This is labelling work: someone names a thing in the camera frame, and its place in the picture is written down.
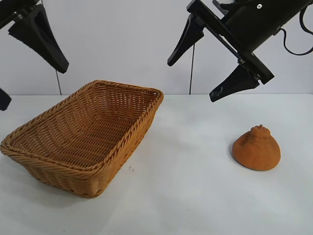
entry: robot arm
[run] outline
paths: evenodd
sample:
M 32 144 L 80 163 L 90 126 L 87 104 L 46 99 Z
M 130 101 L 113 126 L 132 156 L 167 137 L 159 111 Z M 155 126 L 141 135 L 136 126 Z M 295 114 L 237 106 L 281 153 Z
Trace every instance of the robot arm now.
M 53 36 L 45 8 L 38 1 L 0 0 L 0 29 L 14 21 L 9 34 L 32 48 L 57 71 L 65 73 L 68 61 Z M 10 101 L 0 89 L 0 110 L 6 110 Z
M 224 14 L 222 19 L 219 19 L 201 0 L 193 0 L 188 5 L 187 11 L 190 16 L 186 27 L 168 59 L 168 65 L 172 66 L 204 36 L 204 28 L 227 47 L 237 57 L 239 65 L 210 93 L 213 102 L 239 91 L 255 89 L 259 86 L 259 80 L 266 84 L 274 77 L 253 52 L 280 30 L 285 34 L 284 46 L 286 46 L 286 31 L 281 27 L 297 13 L 301 12 L 301 27 L 313 35 L 303 23 L 303 15 L 308 5 L 313 3 L 312 0 L 236 0 L 229 4 L 219 4 L 217 0 L 213 0 L 213 3 Z M 313 49 L 306 53 L 293 54 L 305 55 L 312 51 Z

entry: brown wicker basket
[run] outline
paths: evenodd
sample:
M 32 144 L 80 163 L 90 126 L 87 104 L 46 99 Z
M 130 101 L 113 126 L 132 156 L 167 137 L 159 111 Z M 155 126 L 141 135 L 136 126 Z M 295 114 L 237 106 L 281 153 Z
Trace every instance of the brown wicker basket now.
M 94 198 L 140 144 L 162 100 L 156 89 L 94 81 L 8 135 L 0 150 L 39 181 Z

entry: black cable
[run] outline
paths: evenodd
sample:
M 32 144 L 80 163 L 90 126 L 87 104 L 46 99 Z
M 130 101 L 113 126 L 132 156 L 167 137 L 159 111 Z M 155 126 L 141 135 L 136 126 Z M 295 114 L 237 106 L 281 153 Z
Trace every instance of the black cable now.
M 301 25 L 301 28 L 303 29 L 303 31 L 305 31 L 306 33 L 309 33 L 311 35 L 313 35 L 313 32 L 310 31 L 305 25 L 304 25 L 304 21 L 303 21 L 303 18 L 304 18 L 304 14 L 308 8 L 308 6 L 306 6 L 305 8 L 303 8 L 300 12 L 300 25 Z M 284 32 L 284 48 L 292 55 L 299 55 L 299 56 L 302 56 L 302 55 L 308 55 L 310 54 L 311 52 L 313 52 L 313 47 L 311 48 L 311 50 L 305 52 L 305 53 L 301 53 L 301 54 L 297 54 L 297 53 L 294 53 L 292 52 L 291 50 L 289 50 L 286 46 L 286 40 L 287 40 L 287 31 L 283 28 L 281 28 L 279 31 L 283 31 Z

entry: basket rim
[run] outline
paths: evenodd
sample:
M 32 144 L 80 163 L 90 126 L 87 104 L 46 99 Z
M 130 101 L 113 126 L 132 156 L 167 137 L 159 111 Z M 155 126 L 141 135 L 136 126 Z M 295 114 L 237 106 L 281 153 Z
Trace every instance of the basket rim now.
M 104 84 L 104 85 L 113 85 L 113 86 L 127 86 L 129 88 L 138 89 L 138 90 L 148 90 L 154 93 L 158 94 L 158 97 L 153 100 L 151 105 L 148 106 L 147 110 L 141 114 L 141 116 L 136 120 L 136 122 L 130 127 L 127 133 L 124 134 L 124 136 L 121 138 L 121 140 L 114 146 L 114 148 L 111 149 L 111 151 L 103 158 L 102 161 L 88 167 L 79 167 L 74 165 L 68 165 L 63 162 L 58 162 L 55 160 L 51 160 L 47 157 L 40 156 L 38 154 L 34 154 L 31 152 L 27 152 L 21 149 L 18 149 L 16 147 L 13 147 L 11 145 L 11 141 L 14 140 L 16 137 L 22 135 L 26 130 L 28 130 L 30 127 L 33 127 L 34 125 L 38 124 L 39 121 L 44 121 L 47 117 L 50 117 L 58 110 L 62 109 L 62 106 L 66 105 L 69 102 L 74 101 L 75 99 L 79 98 L 79 95 L 82 94 L 84 91 L 90 89 L 92 86 L 96 84 Z M 164 94 L 162 91 L 155 89 L 155 88 L 146 88 L 136 85 L 129 85 L 129 84 L 123 84 L 123 83 L 117 83 L 117 82 L 111 82 L 111 81 L 105 81 L 105 80 L 94 80 L 92 82 L 87 83 L 82 88 L 80 88 L 78 91 L 74 92 L 73 94 L 69 95 L 67 98 L 62 100 L 61 102 L 57 103 L 56 105 L 49 108 L 47 111 L 37 115 L 32 120 L 28 121 L 24 125 L 18 127 L 16 130 L 14 130 L 12 133 L 7 135 L 0 145 L 0 150 L 4 155 L 10 154 L 14 156 L 21 156 L 28 158 L 32 163 L 40 164 L 40 163 L 46 163 L 46 164 L 52 164 L 54 166 L 57 166 L 58 168 L 63 169 L 70 169 L 73 171 L 79 171 L 80 173 L 90 173 L 91 171 L 99 170 L 103 166 L 106 165 L 106 163 L 114 160 L 114 157 L 117 155 L 119 149 L 121 149 L 125 143 L 127 143 L 129 136 L 137 129 L 137 127 L 140 125 L 140 123 L 147 117 L 149 113 L 151 113 L 151 110 L 155 109 L 155 111 L 158 109 L 159 105 L 164 99 Z

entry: woven basket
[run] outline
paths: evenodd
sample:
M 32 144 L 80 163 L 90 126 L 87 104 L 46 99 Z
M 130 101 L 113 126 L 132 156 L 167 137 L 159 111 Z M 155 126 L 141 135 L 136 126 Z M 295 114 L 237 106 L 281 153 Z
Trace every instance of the woven basket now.
M 39 181 L 94 198 L 140 144 L 162 100 L 156 89 L 94 81 L 8 135 L 0 150 Z

